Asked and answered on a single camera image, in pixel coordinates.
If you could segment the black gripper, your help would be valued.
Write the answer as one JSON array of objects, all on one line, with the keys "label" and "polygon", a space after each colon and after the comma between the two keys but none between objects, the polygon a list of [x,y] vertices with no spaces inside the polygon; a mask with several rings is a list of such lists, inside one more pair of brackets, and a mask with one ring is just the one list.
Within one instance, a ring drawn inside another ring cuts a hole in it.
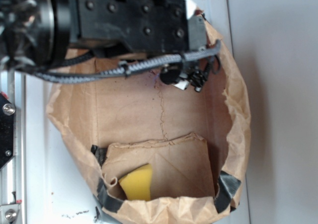
[{"label": "black gripper", "polygon": [[185,0],[70,0],[70,46],[107,54],[189,49]]}]

